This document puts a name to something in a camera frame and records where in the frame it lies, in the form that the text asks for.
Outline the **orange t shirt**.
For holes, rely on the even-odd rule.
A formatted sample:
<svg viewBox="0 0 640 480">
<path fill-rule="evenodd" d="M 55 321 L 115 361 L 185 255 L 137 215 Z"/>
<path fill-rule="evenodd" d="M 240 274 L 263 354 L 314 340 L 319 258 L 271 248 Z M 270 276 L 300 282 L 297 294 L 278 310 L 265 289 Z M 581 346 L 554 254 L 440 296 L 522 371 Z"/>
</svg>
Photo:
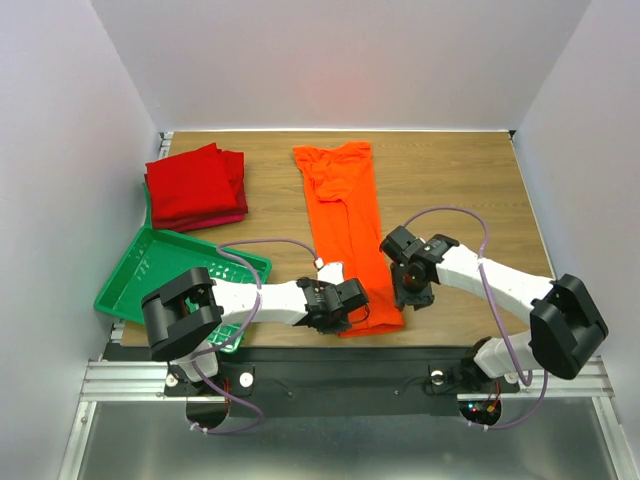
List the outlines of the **orange t shirt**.
<svg viewBox="0 0 640 480">
<path fill-rule="evenodd" d="M 317 253 L 327 262 L 341 262 L 345 276 L 357 278 L 369 298 L 370 312 L 352 314 L 352 327 L 342 335 L 362 337 L 403 329 L 389 267 L 379 249 L 383 236 L 371 145 L 296 146 L 293 155 L 303 176 Z"/>
</svg>

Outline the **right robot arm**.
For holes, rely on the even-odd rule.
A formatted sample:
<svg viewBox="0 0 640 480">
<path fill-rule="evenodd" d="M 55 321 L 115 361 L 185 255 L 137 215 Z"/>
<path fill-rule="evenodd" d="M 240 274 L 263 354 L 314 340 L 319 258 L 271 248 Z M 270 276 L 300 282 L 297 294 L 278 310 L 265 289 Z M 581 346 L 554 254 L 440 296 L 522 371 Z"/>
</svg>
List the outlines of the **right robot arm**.
<svg viewBox="0 0 640 480">
<path fill-rule="evenodd" d="M 457 240 L 436 234 L 429 240 L 399 226 L 380 245 L 390 259 L 398 310 L 430 306 L 435 284 L 476 295 L 492 313 L 506 310 L 528 331 L 486 337 L 460 363 L 460 378 L 482 390 L 506 375 L 543 369 L 574 379 L 609 335 L 609 328 L 586 285 L 564 274 L 558 279 L 531 275 L 484 259 Z"/>
</svg>

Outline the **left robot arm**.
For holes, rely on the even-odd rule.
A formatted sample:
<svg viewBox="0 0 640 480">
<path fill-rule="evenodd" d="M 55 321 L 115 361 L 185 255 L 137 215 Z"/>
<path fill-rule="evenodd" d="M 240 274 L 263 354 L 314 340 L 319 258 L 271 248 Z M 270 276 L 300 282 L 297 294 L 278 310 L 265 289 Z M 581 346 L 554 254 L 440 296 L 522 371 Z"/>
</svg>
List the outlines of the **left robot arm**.
<svg viewBox="0 0 640 480">
<path fill-rule="evenodd" d="M 216 328 L 278 323 L 339 334 L 352 326 L 352 313 L 369 311 L 368 303 L 361 282 L 344 279 L 342 264 L 330 263 L 316 278 L 258 285 L 215 280 L 206 268 L 191 268 L 143 297 L 141 309 L 151 359 L 176 366 L 178 381 L 210 394 L 222 384 L 222 346 L 208 340 Z"/>
</svg>

